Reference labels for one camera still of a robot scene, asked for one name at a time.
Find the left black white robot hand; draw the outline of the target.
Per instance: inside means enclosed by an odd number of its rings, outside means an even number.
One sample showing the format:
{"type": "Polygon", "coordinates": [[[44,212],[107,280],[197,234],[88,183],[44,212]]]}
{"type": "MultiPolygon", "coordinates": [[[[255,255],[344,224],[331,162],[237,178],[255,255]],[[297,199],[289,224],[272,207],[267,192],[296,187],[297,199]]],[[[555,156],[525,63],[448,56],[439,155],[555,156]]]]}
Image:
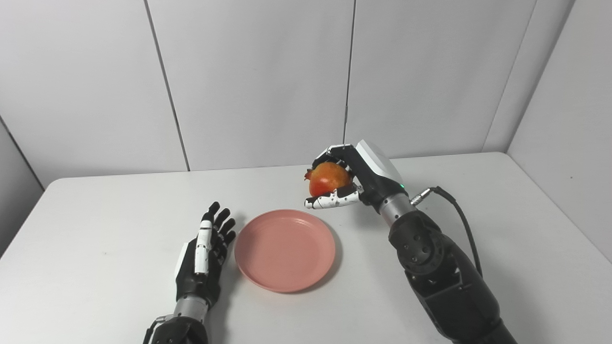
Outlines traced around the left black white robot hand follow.
{"type": "Polygon", "coordinates": [[[215,201],[201,218],[196,237],[182,248],[180,266],[175,274],[177,299],[186,295],[203,299],[208,308],[220,298],[220,277],[229,248],[236,239],[236,221],[231,211],[215,201]]]}

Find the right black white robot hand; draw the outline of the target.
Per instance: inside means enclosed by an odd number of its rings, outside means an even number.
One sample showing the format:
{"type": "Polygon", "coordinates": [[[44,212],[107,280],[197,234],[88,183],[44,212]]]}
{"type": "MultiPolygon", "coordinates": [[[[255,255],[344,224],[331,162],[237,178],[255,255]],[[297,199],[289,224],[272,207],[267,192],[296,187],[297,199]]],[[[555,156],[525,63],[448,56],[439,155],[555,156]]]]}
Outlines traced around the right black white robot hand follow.
{"type": "Polygon", "coordinates": [[[329,209],[362,202],[371,205],[376,212],[394,196],[408,194],[398,170],[378,148],[365,140],[352,144],[332,145],[312,163],[315,169],[325,162],[332,162],[349,173],[348,185],[338,187],[305,200],[307,209],[329,209]]]}

